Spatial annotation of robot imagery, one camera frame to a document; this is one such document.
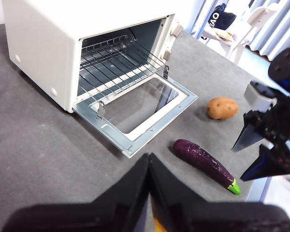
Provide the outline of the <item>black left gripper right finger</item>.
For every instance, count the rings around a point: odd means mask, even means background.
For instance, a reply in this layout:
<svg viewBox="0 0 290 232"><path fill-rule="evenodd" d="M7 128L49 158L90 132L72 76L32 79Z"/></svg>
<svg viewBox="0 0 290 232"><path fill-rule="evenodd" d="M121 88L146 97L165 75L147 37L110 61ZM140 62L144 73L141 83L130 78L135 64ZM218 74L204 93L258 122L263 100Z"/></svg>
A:
<svg viewBox="0 0 290 232"><path fill-rule="evenodd" d="M208 202L151 153L153 214L169 232L290 232L281 208L262 203Z"/></svg>

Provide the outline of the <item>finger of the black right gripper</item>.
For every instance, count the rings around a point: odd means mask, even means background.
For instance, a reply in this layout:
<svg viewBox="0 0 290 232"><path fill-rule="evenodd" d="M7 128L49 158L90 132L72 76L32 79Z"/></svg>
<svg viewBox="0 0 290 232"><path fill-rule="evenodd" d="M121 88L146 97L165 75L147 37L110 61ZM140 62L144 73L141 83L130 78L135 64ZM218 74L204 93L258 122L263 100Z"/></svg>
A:
<svg viewBox="0 0 290 232"><path fill-rule="evenodd" d="M259 146L258 158L246 169L240 177L243 181L280 175L280 167L271 151L264 145Z"/></svg>
<svg viewBox="0 0 290 232"><path fill-rule="evenodd" d="M232 147L232 151L238 152L263 139L263 136L255 130L260 123L260 112L247 112L243 115L244 127Z"/></svg>

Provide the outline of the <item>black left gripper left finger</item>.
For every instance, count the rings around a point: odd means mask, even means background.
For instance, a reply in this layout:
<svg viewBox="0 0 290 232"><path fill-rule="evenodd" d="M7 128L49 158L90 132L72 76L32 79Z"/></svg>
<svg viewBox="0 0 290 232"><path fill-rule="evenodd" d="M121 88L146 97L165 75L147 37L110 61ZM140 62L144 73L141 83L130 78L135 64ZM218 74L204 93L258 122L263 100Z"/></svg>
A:
<svg viewBox="0 0 290 232"><path fill-rule="evenodd" d="M94 201L40 204L16 210L4 232L131 232L148 198L150 155L144 154Z"/></svg>

